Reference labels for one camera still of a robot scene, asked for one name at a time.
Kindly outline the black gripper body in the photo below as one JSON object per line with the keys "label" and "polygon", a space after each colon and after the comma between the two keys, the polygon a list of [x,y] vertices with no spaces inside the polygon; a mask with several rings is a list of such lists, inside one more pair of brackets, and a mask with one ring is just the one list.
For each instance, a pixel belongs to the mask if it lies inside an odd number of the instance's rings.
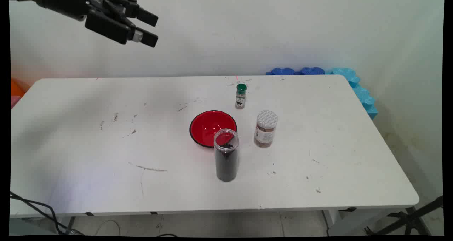
{"label": "black gripper body", "polygon": [[89,0],[36,0],[35,2],[42,8],[77,21],[83,21],[89,14],[96,13]]}

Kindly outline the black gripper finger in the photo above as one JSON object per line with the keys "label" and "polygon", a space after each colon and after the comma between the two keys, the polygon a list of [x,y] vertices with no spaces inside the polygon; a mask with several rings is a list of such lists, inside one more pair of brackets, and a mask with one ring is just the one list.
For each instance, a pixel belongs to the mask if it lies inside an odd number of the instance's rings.
{"label": "black gripper finger", "polygon": [[121,44],[133,41],[155,47],[159,40],[157,35],[137,27],[125,16],[112,18],[93,9],[86,16],[85,27]]}
{"label": "black gripper finger", "polygon": [[111,18],[128,27],[134,27],[135,24],[129,20],[134,18],[155,27],[158,16],[146,11],[137,0],[89,0],[89,5],[97,11],[101,11],[108,18]]}

